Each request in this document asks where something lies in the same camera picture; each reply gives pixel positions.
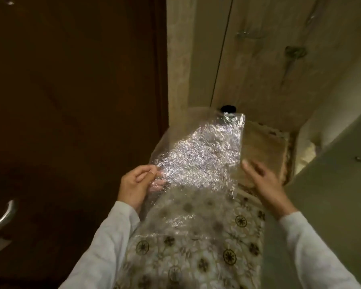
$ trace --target white long-sleeve shirt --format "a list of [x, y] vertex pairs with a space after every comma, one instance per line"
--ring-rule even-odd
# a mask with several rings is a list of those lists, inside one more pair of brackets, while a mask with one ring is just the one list
[[[139, 222], [132, 207], [117, 201], [60, 289], [112, 289], [128, 240]], [[304, 289], [361, 289], [300, 212], [279, 222]]]

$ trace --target metal door handle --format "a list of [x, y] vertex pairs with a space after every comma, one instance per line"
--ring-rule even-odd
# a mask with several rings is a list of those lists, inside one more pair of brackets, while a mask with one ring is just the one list
[[0, 218], [0, 229], [2, 229], [6, 224], [8, 224], [14, 214], [16, 213], [16, 205], [14, 200], [10, 200], [7, 204], [7, 210], [5, 211], [4, 215]]

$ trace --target brown wooden door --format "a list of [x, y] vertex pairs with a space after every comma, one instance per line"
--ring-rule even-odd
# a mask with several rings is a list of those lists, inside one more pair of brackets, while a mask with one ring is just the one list
[[57, 287], [167, 127], [164, 0], [0, 0], [0, 287]]

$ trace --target person's right hand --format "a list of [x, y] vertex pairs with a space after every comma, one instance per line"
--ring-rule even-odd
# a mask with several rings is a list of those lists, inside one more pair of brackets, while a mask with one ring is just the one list
[[249, 163], [242, 160], [242, 169], [251, 177], [262, 204], [274, 214], [276, 219], [297, 212], [293, 203], [279, 182], [277, 176], [263, 163], [253, 160]]

